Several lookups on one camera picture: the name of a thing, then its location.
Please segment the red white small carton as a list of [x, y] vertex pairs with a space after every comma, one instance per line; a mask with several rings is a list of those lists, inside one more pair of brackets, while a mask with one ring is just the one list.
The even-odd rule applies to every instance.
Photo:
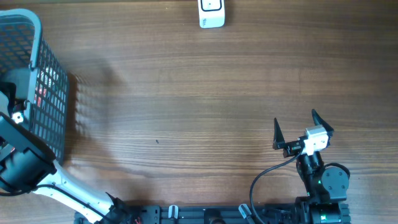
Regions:
[[43, 108], [42, 102], [52, 100], [52, 92], [58, 92], [58, 78], [58, 73], [50, 67], [46, 67], [37, 75], [37, 82], [35, 84], [35, 91], [37, 93], [34, 96], [34, 103], [39, 108]]

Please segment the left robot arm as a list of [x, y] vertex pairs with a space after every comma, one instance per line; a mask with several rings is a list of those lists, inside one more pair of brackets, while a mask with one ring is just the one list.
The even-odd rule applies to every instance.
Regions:
[[69, 174], [53, 151], [12, 118], [16, 85], [1, 83], [1, 196], [34, 193], [80, 213], [90, 223], [131, 223], [119, 198], [97, 191]]

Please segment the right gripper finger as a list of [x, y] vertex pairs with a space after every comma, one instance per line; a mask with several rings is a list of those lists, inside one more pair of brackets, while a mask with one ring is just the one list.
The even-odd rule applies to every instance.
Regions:
[[321, 118], [321, 116], [316, 112], [315, 109], [312, 109], [312, 118], [316, 126], [322, 125], [325, 128], [327, 135], [333, 135], [334, 129], [323, 118]]
[[285, 139], [282, 134], [277, 118], [274, 118], [274, 138], [273, 138], [273, 149], [283, 149], [285, 147]]

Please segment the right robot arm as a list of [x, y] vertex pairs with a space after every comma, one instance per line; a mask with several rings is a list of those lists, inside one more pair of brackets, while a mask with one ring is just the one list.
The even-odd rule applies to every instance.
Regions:
[[307, 191], [293, 204], [278, 205], [278, 223], [351, 223], [347, 199], [350, 172], [339, 163], [324, 163], [321, 151], [330, 146], [334, 129], [312, 110], [314, 125], [305, 128], [295, 141], [284, 139], [278, 121], [274, 120], [273, 148], [283, 150], [285, 158], [294, 157], [297, 172]]

